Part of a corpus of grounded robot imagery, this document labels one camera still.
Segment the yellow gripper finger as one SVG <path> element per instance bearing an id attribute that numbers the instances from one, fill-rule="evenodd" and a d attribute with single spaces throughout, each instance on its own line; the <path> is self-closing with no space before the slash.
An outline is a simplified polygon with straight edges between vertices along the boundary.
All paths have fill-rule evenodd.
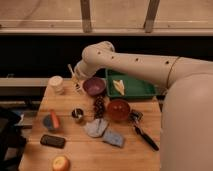
<path id="1" fill-rule="evenodd" d="M 83 85 L 83 80 L 76 80 L 76 85 L 77 85 L 77 87 L 82 87 L 82 85 Z"/>
<path id="2" fill-rule="evenodd" d="M 73 69 L 72 69 L 72 66 L 71 66 L 71 64 L 68 64 L 68 69 L 69 69 L 69 71 L 70 71 L 70 73 L 71 73 L 71 78 L 74 80 L 76 80 L 76 76 L 75 76 L 75 73 L 74 73 L 74 71 L 73 71 Z"/>

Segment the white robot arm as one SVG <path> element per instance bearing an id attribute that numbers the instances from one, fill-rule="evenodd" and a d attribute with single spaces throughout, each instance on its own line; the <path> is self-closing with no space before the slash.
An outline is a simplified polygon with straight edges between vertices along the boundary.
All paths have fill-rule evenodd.
<path id="1" fill-rule="evenodd" d="M 74 69 L 79 79 L 102 68 L 164 87 L 160 171 L 213 171 L 213 62 L 117 53 L 112 43 L 87 46 Z"/>

